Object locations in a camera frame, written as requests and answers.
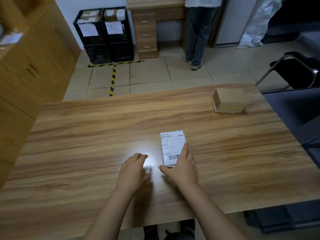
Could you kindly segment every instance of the barcode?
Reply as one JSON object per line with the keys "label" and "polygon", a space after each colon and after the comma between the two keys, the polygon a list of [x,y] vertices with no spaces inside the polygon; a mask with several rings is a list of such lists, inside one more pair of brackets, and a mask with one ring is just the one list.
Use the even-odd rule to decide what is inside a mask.
{"label": "barcode", "polygon": [[180,156],[180,154],[177,154],[177,155],[169,155],[169,160],[174,160],[174,159],[178,159]]}

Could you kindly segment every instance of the wooden desk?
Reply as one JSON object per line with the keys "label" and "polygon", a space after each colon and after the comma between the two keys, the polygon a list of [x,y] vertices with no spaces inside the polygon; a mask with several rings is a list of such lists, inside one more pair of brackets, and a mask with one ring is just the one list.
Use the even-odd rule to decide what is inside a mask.
{"label": "wooden desk", "polygon": [[[215,113],[218,87],[242,87],[245,113]],[[182,129],[199,183],[225,212],[320,198],[320,171],[253,84],[223,84],[46,104],[0,194],[4,239],[82,236],[115,187],[120,165],[148,154],[152,185],[122,229],[194,217],[158,170],[160,133]]]}
{"label": "wooden desk", "polygon": [[139,59],[158,56],[157,21],[186,18],[186,0],[127,0],[131,11]]}

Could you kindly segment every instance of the black plastic crate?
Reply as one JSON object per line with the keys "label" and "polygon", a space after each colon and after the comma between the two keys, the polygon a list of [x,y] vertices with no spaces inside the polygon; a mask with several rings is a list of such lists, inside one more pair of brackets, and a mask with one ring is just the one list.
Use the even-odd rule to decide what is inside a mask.
{"label": "black plastic crate", "polygon": [[87,45],[84,46],[84,49],[90,58],[90,62],[94,65],[112,62],[105,44]]}
{"label": "black plastic crate", "polygon": [[[100,13],[99,13],[99,21],[97,22],[87,22],[89,24],[94,24],[96,29],[97,29],[97,32],[98,32],[98,36],[87,36],[87,37],[84,37],[83,34],[82,34],[82,31],[79,27],[79,24],[77,24],[78,20],[80,19],[81,15],[82,15],[82,12],[83,11],[87,11],[87,10],[95,10],[95,9],[99,9],[100,10]],[[105,38],[104,38],[104,32],[101,28],[101,17],[103,16],[103,12],[102,12],[102,8],[92,8],[92,9],[86,9],[86,10],[80,10],[76,19],[74,20],[73,22],[73,25],[82,41],[82,44],[85,46],[85,45],[93,45],[93,44],[105,44]]]}
{"label": "black plastic crate", "polygon": [[134,60],[134,46],[131,43],[108,44],[108,48],[113,62],[123,62]]}
{"label": "black plastic crate", "polygon": [[[122,24],[123,34],[108,34],[108,31],[105,25],[104,15],[103,15],[105,10],[108,10],[108,9],[125,9],[125,20],[118,21],[118,22],[121,22]],[[132,37],[131,37],[131,31],[130,31],[130,25],[129,25],[128,13],[127,13],[126,7],[103,8],[102,17],[101,17],[101,28],[107,44],[122,43],[122,42],[127,42],[129,44],[132,44]]]}

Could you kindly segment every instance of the person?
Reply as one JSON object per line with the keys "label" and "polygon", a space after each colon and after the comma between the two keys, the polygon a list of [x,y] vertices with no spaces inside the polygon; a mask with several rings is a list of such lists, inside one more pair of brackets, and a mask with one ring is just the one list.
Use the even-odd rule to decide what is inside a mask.
{"label": "person", "polygon": [[[147,157],[147,155],[136,153],[122,164],[114,191],[83,239],[118,239],[122,220],[132,198],[150,180],[150,175],[144,173],[142,169]],[[177,185],[190,204],[206,239],[247,239],[199,186],[196,160],[193,158],[192,151],[189,150],[188,143],[184,144],[177,164],[173,168],[160,165],[159,169]],[[158,239],[154,228],[149,232],[145,230],[145,239]],[[193,229],[186,226],[184,230],[189,230],[189,234],[187,231],[181,234],[167,232],[169,235],[167,239],[194,239],[194,232],[192,232],[194,226]]]}
{"label": "person", "polygon": [[186,55],[192,70],[203,66],[202,57],[222,0],[186,0]]}

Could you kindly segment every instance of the white shirt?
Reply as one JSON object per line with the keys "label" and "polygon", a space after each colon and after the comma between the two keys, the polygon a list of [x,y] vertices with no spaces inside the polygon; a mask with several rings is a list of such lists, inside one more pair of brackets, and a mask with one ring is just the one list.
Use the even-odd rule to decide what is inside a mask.
{"label": "white shirt", "polygon": [[186,0],[186,8],[205,7],[215,8],[221,6],[222,0]]}

